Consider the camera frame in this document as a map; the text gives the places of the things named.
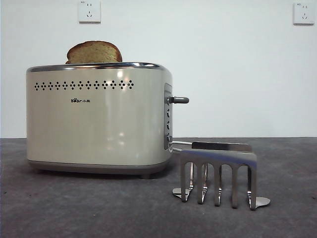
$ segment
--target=stainless steel toaster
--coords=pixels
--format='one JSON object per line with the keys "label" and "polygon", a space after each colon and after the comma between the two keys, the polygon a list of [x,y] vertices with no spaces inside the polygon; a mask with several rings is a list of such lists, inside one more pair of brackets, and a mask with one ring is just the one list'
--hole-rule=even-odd
{"label": "stainless steel toaster", "polygon": [[26,73],[31,166],[105,174],[156,173],[172,152],[172,76],[141,62],[63,64]]}

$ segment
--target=electrical socket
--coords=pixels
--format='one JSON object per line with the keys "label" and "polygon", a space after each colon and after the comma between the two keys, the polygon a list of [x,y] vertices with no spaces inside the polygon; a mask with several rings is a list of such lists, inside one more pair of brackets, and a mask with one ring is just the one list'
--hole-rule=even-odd
{"label": "electrical socket", "polygon": [[315,23],[315,3],[295,2],[293,23],[313,25]]}
{"label": "electrical socket", "polygon": [[78,3],[78,21],[80,23],[100,23],[100,0],[81,0]]}

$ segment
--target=toast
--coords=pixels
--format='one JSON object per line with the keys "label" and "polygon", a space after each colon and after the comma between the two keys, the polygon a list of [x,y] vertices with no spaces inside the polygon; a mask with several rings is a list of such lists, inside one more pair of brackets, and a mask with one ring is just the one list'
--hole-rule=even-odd
{"label": "toast", "polygon": [[66,63],[122,62],[122,56],[114,44],[105,41],[86,41],[71,48]]}

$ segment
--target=gray countertop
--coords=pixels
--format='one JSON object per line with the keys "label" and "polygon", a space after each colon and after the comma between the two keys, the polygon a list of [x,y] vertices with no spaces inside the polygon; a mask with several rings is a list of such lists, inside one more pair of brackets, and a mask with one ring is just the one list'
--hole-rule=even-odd
{"label": "gray countertop", "polygon": [[238,175],[239,207],[231,208],[228,166],[215,207],[212,176],[203,205],[196,189],[186,203],[172,195],[181,154],[144,180],[38,171],[27,163],[26,139],[1,139],[1,237],[316,237],[317,138],[177,140],[249,143],[258,157],[258,196],[270,205],[248,208],[246,168]]}

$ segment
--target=toaster button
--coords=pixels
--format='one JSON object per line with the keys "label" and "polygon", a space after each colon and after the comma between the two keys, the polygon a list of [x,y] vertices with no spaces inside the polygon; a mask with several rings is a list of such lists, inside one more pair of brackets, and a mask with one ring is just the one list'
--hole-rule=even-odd
{"label": "toaster button", "polygon": [[169,134],[167,134],[166,138],[167,138],[167,141],[168,141],[168,142],[171,141],[171,136],[170,136]]}

